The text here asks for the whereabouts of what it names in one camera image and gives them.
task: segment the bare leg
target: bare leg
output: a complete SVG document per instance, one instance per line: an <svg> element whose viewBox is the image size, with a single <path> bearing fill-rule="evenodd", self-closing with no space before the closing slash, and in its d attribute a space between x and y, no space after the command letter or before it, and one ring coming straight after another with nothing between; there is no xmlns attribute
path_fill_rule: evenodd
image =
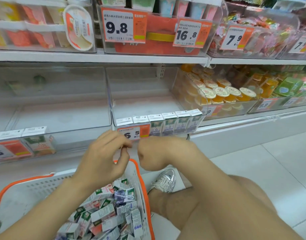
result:
<svg viewBox="0 0 306 240"><path fill-rule="evenodd" d="M266 193L256 183L244 177L233 175L230 177L276 212ZM177 229L182 231L179 239L218 239L211 222L201 210L199 199L193 188L175 193L163 193L153 189L148 197L151 211L168 219Z"/></svg>

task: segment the shopping basket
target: shopping basket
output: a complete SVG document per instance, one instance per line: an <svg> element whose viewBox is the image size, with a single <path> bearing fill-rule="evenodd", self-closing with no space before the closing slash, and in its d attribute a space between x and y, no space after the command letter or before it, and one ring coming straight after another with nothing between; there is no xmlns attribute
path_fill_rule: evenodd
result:
<svg viewBox="0 0 306 240"><path fill-rule="evenodd" d="M64 179L70 178L75 169L51 173L50 175L31 177L13 182L0 192L0 233L5 231L22 216L29 212L37 203L51 194ZM130 159L124 177L134 187L138 208L143 222L144 235L142 240L155 240L151 223L151 212L144 181L139 173L137 162Z"/></svg>

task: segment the hand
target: hand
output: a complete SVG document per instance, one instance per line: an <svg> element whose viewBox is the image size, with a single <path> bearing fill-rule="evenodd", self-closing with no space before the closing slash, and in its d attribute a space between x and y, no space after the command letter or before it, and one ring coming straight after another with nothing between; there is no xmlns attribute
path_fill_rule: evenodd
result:
<svg viewBox="0 0 306 240"><path fill-rule="evenodd" d="M91 143L72 178L90 194L112 183L123 175L130 159L127 148L131 147L132 142L117 131L103 133ZM115 164L113 156L118 149L121 156Z"/></svg>
<svg viewBox="0 0 306 240"><path fill-rule="evenodd" d="M195 144L179 137L151 136L139 141L139 163L147 171L159 171L188 155L192 146Z"/></svg>

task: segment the floor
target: floor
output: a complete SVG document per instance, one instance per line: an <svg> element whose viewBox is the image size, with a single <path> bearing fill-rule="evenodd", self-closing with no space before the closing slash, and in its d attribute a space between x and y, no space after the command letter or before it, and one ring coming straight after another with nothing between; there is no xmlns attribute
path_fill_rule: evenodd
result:
<svg viewBox="0 0 306 240"><path fill-rule="evenodd" d="M279 216L306 240L306 132L211 159L228 174L255 181L269 196ZM142 175L150 182L159 172ZM185 188L177 172L175 190ZM154 214L155 238L175 240L179 235L168 220Z"/></svg>

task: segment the shoe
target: shoe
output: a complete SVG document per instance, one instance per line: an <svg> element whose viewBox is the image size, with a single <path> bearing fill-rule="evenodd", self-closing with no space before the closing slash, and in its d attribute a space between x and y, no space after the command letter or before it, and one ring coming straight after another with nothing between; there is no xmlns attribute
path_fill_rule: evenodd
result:
<svg viewBox="0 0 306 240"><path fill-rule="evenodd" d="M149 190L149 192L152 189L158 189L164 193L170 193L173 191L175 186L175 171L173 169L166 169L163 171L155 180L154 183L152 183L152 186Z"/></svg>

